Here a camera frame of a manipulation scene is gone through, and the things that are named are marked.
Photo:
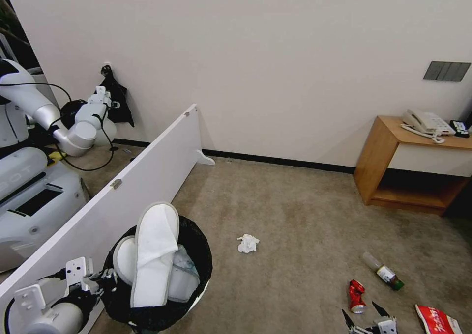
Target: red snack bag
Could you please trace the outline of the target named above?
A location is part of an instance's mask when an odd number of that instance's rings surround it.
[[[414,305],[427,334],[463,334],[459,323],[432,307]]]
[[[351,298],[351,304],[349,305],[349,309],[352,313],[360,314],[365,311],[366,305],[361,298],[364,292],[364,286],[362,286],[359,281],[351,280],[349,282],[349,297]]]

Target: white wall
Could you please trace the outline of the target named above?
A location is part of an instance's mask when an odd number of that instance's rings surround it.
[[[377,114],[450,119],[472,101],[472,72],[422,80],[431,60],[472,61],[472,0],[12,2],[74,98],[112,63],[137,121],[125,139],[151,141],[197,103],[204,148],[354,166]]]

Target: green bottle cap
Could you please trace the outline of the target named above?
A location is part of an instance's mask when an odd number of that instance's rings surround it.
[[[398,291],[403,287],[403,285],[405,285],[403,281],[397,279],[397,281],[395,281],[392,284],[392,289],[394,289],[395,291]]]

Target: wooden nightstand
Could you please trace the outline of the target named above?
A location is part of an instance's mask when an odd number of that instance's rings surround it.
[[[472,138],[434,144],[378,116],[354,172],[366,205],[442,215],[472,175]]]

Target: telephone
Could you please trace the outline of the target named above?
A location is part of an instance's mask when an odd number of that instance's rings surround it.
[[[440,144],[445,140],[440,135],[454,135],[456,132],[444,120],[434,113],[427,113],[418,109],[409,109],[403,115],[401,127],[420,136],[431,138],[433,143]]]

